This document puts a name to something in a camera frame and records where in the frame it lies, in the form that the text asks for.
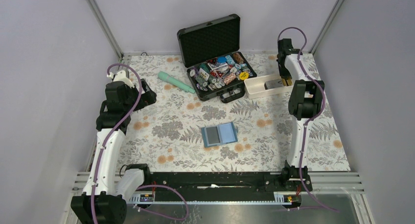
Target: white wall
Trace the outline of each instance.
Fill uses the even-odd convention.
[[[179,29],[229,14],[241,17],[242,51],[277,51],[278,33],[304,29],[309,50],[336,0],[96,0],[124,52],[180,53]],[[294,46],[302,36],[287,31]]]
[[[56,224],[117,61],[85,0],[0,0],[0,223]]]
[[[415,0],[346,0],[316,54],[377,224],[413,223]]]

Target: yellow round sticker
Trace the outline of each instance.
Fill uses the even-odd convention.
[[[247,72],[241,72],[241,74],[239,74],[239,79],[241,80],[245,80],[249,77],[249,74]]]

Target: white tray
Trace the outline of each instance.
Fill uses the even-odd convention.
[[[278,93],[289,92],[293,90],[293,86],[283,86],[274,89],[265,89],[265,82],[281,79],[279,74],[271,74],[266,76],[259,76],[255,78],[248,78],[244,81],[245,90],[249,98],[260,98]]]

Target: black item in tray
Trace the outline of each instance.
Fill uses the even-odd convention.
[[[217,20],[205,22],[196,26],[180,29],[177,32],[180,51],[182,53],[183,64],[189,68],[194,65],[205,63],[208,60],[232,56],[239,50],[239,28],[241,18],[237,14],[232,14]],[[240,53],[244,63],[256,77],[256,73],[245,57]],[[243,80],[233,80],[229,85],[216,90],[203,91],[196,87],[197,82],[189,75],[190,70],[187,69],[193,88],[201,101],[207,101],[224,93],[232,92],[237,88],[241,89],[239,94],[234,94],[229,98],[221,97],[221,101],[228,103],[245,95],[245,84]]]

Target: open blue case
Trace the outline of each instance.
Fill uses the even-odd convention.
[[[233,125],[233,122],[216,126],[203,127],[203,143],[205,144],[205,147],[213,147],[237,142],[238,137],[236,136],[236,133],[237,130]]]

